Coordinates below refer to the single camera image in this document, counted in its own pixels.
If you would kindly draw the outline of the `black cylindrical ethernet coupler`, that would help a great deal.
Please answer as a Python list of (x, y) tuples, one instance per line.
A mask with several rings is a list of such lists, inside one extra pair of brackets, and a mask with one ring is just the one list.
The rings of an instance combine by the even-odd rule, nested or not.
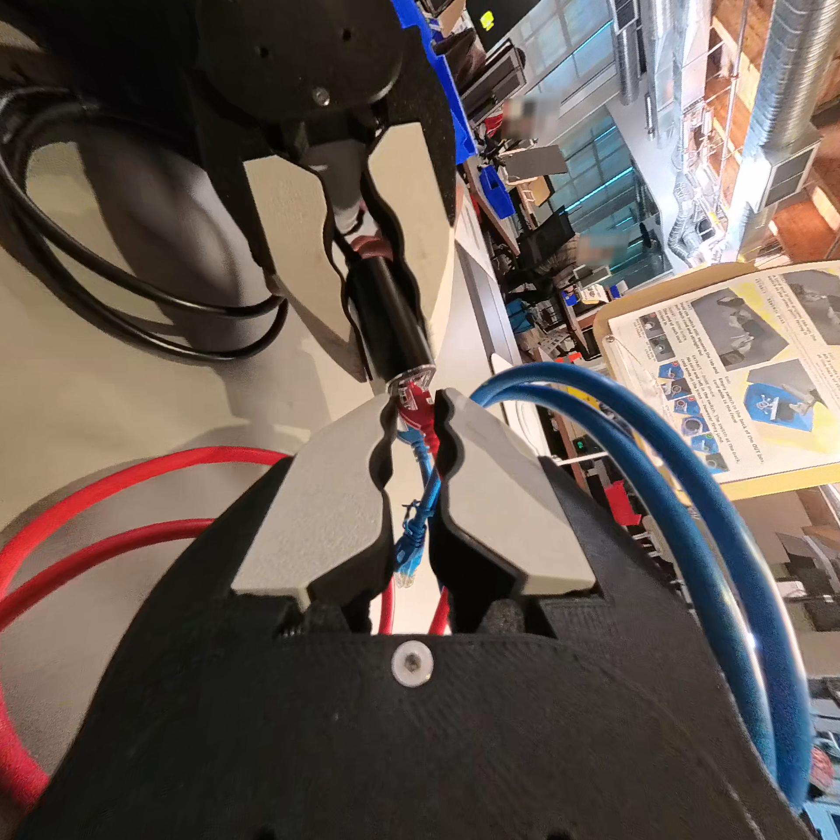
[(343, 286), (346, 312), (373, 382), (390, 395), (427, 391), (436, 363), (420, 315), (384, 257), (351, 262)]

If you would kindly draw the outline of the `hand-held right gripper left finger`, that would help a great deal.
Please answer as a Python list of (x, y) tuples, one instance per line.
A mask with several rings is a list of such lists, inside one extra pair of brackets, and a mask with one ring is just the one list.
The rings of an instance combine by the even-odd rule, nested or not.
[(371, 631), (371, 603), (392, 578), (396, 407), (376, 395), (324, 427), (231, 506), (243, 526), (237, 595), (339, 609), (351, 631)]

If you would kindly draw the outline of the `silver ventilation duct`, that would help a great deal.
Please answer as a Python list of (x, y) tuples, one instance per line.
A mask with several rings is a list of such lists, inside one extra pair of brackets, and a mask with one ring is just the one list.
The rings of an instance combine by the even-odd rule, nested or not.
[(773, 3), (743, 164), (790, 150), (807, 131), (838, 31), (838, 1)]

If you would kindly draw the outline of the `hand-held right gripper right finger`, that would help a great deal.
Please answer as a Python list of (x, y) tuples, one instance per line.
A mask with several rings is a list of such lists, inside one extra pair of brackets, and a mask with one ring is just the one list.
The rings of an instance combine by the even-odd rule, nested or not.
[(486, 408), (437, 391), (440, 489), (429, 560), (454, 633), (474, 633), (494, 602), (590, 594), (596, 577), (539, 457)]

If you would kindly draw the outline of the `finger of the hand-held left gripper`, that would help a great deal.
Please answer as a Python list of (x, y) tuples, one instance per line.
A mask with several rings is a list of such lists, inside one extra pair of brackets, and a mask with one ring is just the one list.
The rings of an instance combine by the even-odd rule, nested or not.
[(322, 179), (280, 157), (244, 164), (274, 275), (318, 346), (357, 382), (367, 374), (343, 308), (333, 253), (333, 216)]
[(419, 292), (422, 324), (437, 363), (451, 308), (455, 229), (448, 220), (422, 125), (384, 131), (368, 160), (373, 187), (402, 234), (402, 254)]

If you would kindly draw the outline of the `small blue plastic bin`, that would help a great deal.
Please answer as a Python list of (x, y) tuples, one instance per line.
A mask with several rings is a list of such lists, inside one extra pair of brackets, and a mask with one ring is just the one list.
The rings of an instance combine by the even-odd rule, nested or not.
[(507, 219), (515, 215), (516, 209), (508, 189), (493, 164), (479, 169), (478, 180), (487, 204), (499, 219)]

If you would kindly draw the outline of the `grey wall air unit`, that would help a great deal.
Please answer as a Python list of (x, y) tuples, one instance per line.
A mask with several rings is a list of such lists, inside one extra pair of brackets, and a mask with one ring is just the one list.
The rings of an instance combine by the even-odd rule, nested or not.
[(813, 142), (790, 153), (768, 153), (769, 176), (762, 195), (761, 208), (781, 203), (799, 193), (810, 174), (813, 160), (822, 144), (817, 135)]

